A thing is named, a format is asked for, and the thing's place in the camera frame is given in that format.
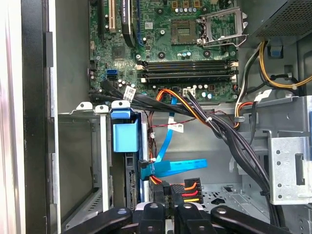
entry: blue plastic latch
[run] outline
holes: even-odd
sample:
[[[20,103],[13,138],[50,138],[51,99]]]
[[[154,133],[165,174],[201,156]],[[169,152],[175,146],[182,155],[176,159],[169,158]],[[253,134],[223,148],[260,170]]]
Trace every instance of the blue plastic latch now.
[[[117,109],[111,112],[111,119],[130,119],[130,109]]]
[[[113,124],[113,148],[116,153],[138,151],[138,120],[134,123]]]

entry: ventilation holes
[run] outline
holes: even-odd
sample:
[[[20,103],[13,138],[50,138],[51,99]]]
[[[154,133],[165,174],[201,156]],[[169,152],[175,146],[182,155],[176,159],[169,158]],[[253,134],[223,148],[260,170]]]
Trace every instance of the ventilation holes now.
[[[302,36],[312,30],[311,12],[311,0],[295,0],[257,36]]]
[[[95,208],[95,206],[97,206],[97,204],[102,200],[102,194],[96,199],[96,201],[92,204],[92,206],[90,206],[90,208],[88,209],[88,211],[91,211]]]

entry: gray metal panel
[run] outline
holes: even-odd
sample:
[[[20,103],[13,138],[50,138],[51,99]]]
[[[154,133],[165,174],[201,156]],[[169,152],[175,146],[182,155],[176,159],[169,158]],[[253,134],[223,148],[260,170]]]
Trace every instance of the gray metal panel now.
[[[88,0],[56,0],[58,112],[88,101]]]
[[[91,123],[88,119],[59,123],[61,216],[71,212],[92,189]]]
[[[298,70],[300,79],[306,79],[312,75],[312,34],[306,36],[305,38],[301,39],[297,43],[298,47]],[[307,87],[307,95],[312,95],[312,83],[308,83]]]
[[[175,121],[183,121],[190,117],[176,115]],[[168,122],[168,114],[155,114],[153,125]],[[159,150],[167,128],[154,128],[156,144]],[[208,167],[204,169],[180,173],[164,179],[170,183],[182,183],[185,178],[200,177],[202,184],[240,183],[241,177],[237,170],[229,172],[231,153],[223,140],[217,139],[213,132],[197,120],[184,125],[185,133],[174,132],[164,160],[172,161],[206,158]]]

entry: motherboard chip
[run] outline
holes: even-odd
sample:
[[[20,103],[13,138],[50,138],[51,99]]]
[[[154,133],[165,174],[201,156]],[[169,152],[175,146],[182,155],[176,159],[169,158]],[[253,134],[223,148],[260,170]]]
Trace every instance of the motherboard chip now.
[[[196,44],[196,22],[192,20],[171,21],[171,44]]]
[[[125,59],[126,49],[124,46],[113,46],[112,47],[112,59],[121,60]]]

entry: metal bracket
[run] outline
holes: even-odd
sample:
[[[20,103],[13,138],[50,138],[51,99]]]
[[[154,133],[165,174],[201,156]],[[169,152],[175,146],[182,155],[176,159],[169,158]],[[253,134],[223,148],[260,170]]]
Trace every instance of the metal bracket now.
[[[129,109],[130,108],[130,102],[126,100],[120,100],[120,101],[113,101],[112,102],[112,109]]]
[[[81,110],[92,110],[92,109],[93,109],[93,105],[92,105],[92,103],[90,103],[88,101],[83,101],[76,108],[76,110],[78,110],[78,111],[81,111]]]
[[[216,39],[213,37],[212,33],[212,18],[213,17],[223,17],[225,15],[229,14],[235,14],[235,28],[236,28],[236,34],[224,36],[221,35],[220,38]],[[202,45],[203,47],[213,47],[213,46],[224,46],[224,45],[234,45],[235,47],[241,46],[246,40],[247,35],[243,34],[244,29],[247,27],[248,23],[244,22],[243,20],[247,18],[247,15],[240,11],[239,7],[230,8],[218,12],[214,12],[208,15],[204,15],[199,20],[199,23],[202,24],[203,27],[203,34],[200,39],[197,39],[197,44]],[[233,42],[228,42],[224,44],[216,44],[211,45],[215,42],[222,42],[229,39],[235,39],[235,38],[243,38],[243,41],[239,44],[235,44]]]
[[[269,151],[271,203],[311,203],[309,137],[269,138]]]

